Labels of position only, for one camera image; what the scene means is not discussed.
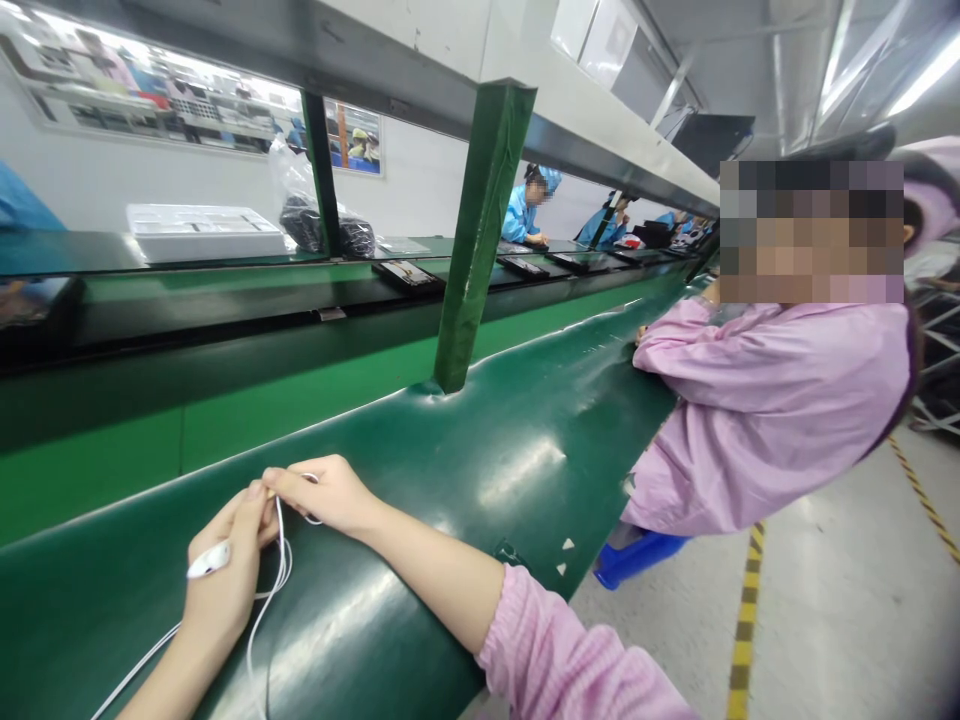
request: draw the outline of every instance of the hand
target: hand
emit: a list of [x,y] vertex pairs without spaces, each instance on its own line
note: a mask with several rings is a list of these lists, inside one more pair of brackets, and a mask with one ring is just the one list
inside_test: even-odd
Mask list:
[[260,550],[279,531],[276,506],[259,480],[234,495],[190,543],[188,567],[204,552],[230,540],[230,562],[216,572],[187,581],[181,634],[209,642],[236,643],[250,619],[260,570]]
[[[301,473],[316,475],[317,482]],[[345,535],[356,537],[384,507],[339,455],[267,468],[263,481],[301,515],[313,515]]]

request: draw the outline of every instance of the gray floor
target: gray floor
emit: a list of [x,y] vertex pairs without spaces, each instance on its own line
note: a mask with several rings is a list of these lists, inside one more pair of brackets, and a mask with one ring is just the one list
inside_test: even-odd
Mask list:
[[[960,443],[896,437],[960,539]],[[572,605],[723,718],[746,552],[746,534],[702,538],[616,593],[588,578]],[[958,650],[960,567],[889,446],[769,520],[751,718],[939,720],[960,695]]]

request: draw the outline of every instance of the blue stool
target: blue stool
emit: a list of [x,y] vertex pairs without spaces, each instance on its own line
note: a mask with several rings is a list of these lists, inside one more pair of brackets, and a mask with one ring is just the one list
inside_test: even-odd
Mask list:
[[607,590],[616,590],[627,578],[676,555],[689,539],[649,530],[622,550],[604,545],[600,551],[600,567],[593,574]]

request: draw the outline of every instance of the yellow black floor tape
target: yellow black floor tape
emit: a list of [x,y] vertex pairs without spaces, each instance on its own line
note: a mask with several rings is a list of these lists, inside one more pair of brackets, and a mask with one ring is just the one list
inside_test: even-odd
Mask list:
[[928,498],[927,494],[923,491],[923,486],[920,484],[920,480],[917,479],[917,474],[913,471],[913,468],[910,467],[910,463],[907,462],[907,458],[904,456],[900,446],[897,445],[897,441],[893,439],[893,435],[887,439],[890,441],[890,447],[893,448],[893,452],[900,461],[903,471],[907,474],[907,480],[909,480],[913,486],[913,491],[917,493],[917,497],[920,498],[920,504],[923,505],[923,509],[927,511],[927,517],[930,518],[930,522],[932,522],[933,526],[937,529],[937,535],[943,540],[943,544],[947,546],[947,552],[950,553],[954,562],[960,565],[960,550],[957,549],[957,544],[953,541],[953,538],[950,537],[950,532],[947,530],[943,518],[933,509],[933,503],[930,502],[930,498]]
[[763,561],[763,538],[766,526],[758,522],[750,528],[750,549],[743,571],[743,592],[737,616],[737,634],[730,666],[730,695],[727,699],[727,720],[748,720],[750,717],[750,668],[753,665],[753,634],[757,624],[757,599],[760,595],[760,563]]

